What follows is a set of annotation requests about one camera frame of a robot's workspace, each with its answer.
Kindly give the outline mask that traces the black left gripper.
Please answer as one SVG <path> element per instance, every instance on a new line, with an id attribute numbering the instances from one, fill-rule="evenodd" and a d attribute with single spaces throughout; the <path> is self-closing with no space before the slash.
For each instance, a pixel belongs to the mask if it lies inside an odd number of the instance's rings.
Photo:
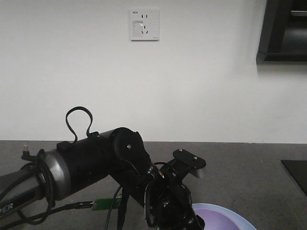
<path id="1" fill-rule="evenodd" d="M 162 230 L 202 230 L 205 221 L 192 208 L 191 191 L 183 184 L 195 166 L 175 167 L 164 165 L 160 169 L 150 165 L 146 176 L 149 182 L 144 189 L 144 217 L 148 227 Z"/>

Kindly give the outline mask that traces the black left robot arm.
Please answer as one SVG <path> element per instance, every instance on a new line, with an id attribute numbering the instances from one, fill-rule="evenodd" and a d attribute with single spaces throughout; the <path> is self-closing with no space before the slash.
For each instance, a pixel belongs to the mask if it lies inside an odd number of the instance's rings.
<path id="1" fill-rule="evenodd" d="M 117 228 L 122 229 L 130 197 L 144 209 L 149 227 L 162 230 L 202 230 L 184 177 L 205 167 L 204 159 L 184 150 L 169 162 L 153 163 L 138 132 L 121 127 L 87 138 L 57 144 L 35 156 L 23 151 L 27 162 L 19 171 L 0 178 L 0 216 L 18 213 L 23 223 L 37 225 L 62 200 L 111 176 L 122 190 Z"/>

